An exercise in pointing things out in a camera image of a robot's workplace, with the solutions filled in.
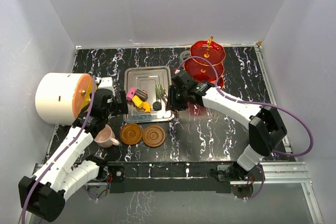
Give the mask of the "green striped macaron cake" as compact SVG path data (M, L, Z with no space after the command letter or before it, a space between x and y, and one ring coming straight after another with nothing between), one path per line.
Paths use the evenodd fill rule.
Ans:
M160 99L164 99L164 97L166 96L165 89L162 87L161 84L157 84L155 86L155 93L156 93L156 96Z

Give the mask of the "red three-tier cake stand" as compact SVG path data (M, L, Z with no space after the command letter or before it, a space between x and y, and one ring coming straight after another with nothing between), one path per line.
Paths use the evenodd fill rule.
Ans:
M207 81L224 87L224 47L210 36L207 40L199 40L190 49L190 56L182 64L183 69L197 82Z

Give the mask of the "silver metal serving tongs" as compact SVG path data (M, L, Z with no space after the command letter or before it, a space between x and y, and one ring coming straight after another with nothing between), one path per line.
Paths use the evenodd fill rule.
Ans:
M155 93L156 93L156 96L159 97L165 103L165 107L167 108L168 96L166 94L166 90L163 88L163 86L161 84L157 84L155 86ZM172 110L172 113L174 114L174 117L176 119L179 118L179 112L178 111Z

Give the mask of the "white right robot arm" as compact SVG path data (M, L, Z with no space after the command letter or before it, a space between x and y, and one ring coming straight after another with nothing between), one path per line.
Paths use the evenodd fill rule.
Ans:
M183 111L189 104L220 112L248 130L248 145L222 176L247 180L253 168L267 157L287 135L287 129L272 105L250 104L223 92L210 82L196 82L184 70L177 70L169 86L167 110Z

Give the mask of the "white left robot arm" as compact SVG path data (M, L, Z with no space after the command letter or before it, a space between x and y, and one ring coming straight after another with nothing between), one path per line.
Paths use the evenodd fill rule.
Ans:
M20 223L25 223L27 212L53 222L63 211L67 199L86 182L92 179L101 182L108 177L108 168L96 158L84 161L76 168L73 164L105 128L110 117L127 113L124 90L116 94L105 88L93 90L90 103L81 109L54 154L34 175L20 180Z

